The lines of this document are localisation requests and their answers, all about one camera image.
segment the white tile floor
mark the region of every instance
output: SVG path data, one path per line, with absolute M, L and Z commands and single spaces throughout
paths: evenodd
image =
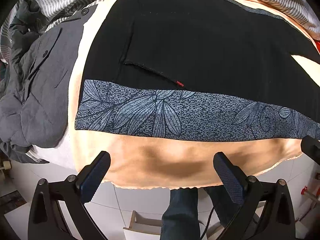
M 258 176 L 258 179 L 268 182 L 276 182 L 279 178 L 285 179 L 291 194 L 295 216 L 298 217 L 301 212 L 299 208 L 306 202 L 305 196 L 300 192 L 304 186 L 314 187 L 315 183 L 318 183 L 312 180 L 316 171 L 320 172 L 320 166 L 306 155 L 302 155 L 298 159 L 282 162 L 271 171 Z M 40 178 L 46 178 L 49 182 L 53 182 L 64 180 L 68 175 L 77 174 L 77 172 L 51 163 L 21 164 L 12 162 L 11 174 L 16 188 L 26 201 L 30 202 Z M 169 205 L 169 197 L 170 191 L 167 188 L 129 190 L 116 188 L 107 182 L 99 186 L 92 201 L 85 206 L 101 231 L 110 240 L 124 240 L 123 227 L 128 226 L 132 210 L 139 212 L 145 218 L 161 219 L 161 215 Z M 61 206 L 73 235 L 77 239 L 81 239 L 66 207 L 63 203 Z M 200 189 L 199 220 L 206 223 L 211 208 L 210 198 L 204 190 Z M 218 218 L 214 213 L 210 224 L 213 225 L 216 222 L 218 222 Z

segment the dark pants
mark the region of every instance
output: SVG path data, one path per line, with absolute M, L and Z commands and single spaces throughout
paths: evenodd
M 226 226 L 239 209 L 224 186 L 205 187 L 222 226 Z M 170 191 L 170 204 L 162 216 L 160 240 L 199 240 L 198 189 L 179 188 Z

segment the orange cloth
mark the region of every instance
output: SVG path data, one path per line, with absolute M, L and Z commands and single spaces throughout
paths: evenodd
M 68 125 L 75 166 L 80 171 L 104 150 L 111 155 L 111 166 L 104 180 L 123 188 L 203 187 L 219 185 L 212 159 L 223 151 L 230 161 L 247 175 L 261 174 L 283 160 L 302 154 L 299 139 L 266 139 L 248 142 L 195 142 L 165 138 L 146 138 L 75 130 L 75 117 L 84 64 L 103 20 L 116 0 L 100 2 L 92 17 L 84 24 L 69 83 Z M 236 0 L 252 8 L 280 15 L 288 23 L 311 37 L 294 20 L 258 0 Z

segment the black pants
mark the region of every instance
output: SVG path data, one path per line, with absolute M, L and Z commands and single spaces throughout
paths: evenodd
M 226 226 L 239 209 L 224 186 L 205 187 L 222 226 Z M 179 188 L 170 191 L 170 204 L 162 216 L 160 240 L 199 240 L 198 189 Z

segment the button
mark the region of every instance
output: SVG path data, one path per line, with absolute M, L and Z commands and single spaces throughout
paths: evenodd
M 84 9 L 82 9 L 81 14 L 82 15 L 86 15 L 88 12 L 89 12 L 89 9 L 88 8 L 84 8 Z

